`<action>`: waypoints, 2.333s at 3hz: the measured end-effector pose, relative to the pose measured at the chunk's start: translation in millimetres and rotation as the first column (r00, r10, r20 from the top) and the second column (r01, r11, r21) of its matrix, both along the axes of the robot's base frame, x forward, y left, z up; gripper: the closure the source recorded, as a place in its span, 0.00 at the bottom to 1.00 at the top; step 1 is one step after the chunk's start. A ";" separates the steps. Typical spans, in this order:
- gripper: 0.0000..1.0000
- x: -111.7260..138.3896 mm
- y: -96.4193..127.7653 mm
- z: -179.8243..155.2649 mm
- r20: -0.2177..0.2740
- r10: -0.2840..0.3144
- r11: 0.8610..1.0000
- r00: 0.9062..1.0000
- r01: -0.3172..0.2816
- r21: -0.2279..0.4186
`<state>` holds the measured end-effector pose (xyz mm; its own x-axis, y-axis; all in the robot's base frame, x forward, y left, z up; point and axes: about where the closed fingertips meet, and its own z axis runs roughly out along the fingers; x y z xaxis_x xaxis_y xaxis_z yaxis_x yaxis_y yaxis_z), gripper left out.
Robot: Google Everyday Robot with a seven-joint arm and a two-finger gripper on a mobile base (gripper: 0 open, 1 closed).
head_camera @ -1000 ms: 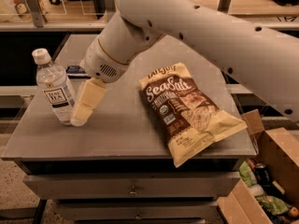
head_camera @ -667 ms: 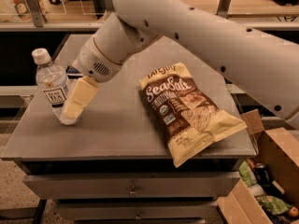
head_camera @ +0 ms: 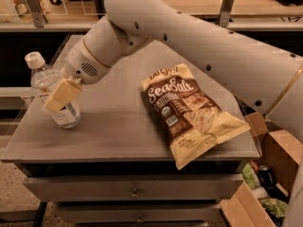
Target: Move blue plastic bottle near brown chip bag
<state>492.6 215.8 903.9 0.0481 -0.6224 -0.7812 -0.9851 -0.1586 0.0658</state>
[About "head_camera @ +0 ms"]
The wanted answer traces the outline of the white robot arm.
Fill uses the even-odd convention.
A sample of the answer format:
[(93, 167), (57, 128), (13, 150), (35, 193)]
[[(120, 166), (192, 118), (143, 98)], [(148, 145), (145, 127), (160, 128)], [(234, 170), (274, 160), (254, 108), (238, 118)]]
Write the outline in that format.
[(162, 0), (104, 0), (106, 14), (69, 52), (63, 80), (45, 106), (51, 112), (92, 83), (80, 65), (103, 78), (123, 57), (157, 40), (236, 97), (303, 141), (303, 58), (179, 12)]

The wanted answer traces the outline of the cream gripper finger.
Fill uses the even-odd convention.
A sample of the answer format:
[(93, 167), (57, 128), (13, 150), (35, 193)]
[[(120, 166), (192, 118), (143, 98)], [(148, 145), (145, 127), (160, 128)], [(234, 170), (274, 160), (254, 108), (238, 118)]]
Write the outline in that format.
[(47, 114), (58, 113), (62, 108), (77, 99), (82, 93), (81, 79), (60, 78), (45, 93), (43, 110)]

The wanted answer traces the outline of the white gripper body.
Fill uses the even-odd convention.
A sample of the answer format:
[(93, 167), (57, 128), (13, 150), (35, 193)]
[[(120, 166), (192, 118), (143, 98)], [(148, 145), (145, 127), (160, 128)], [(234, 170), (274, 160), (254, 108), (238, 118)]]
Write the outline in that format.
[(81, 38), (68, 52), (63, 73), (66, 78), (80, 79), (83, 84), (98, 83), (111, 70), (105, 61), (106, 45), (103, 41)]

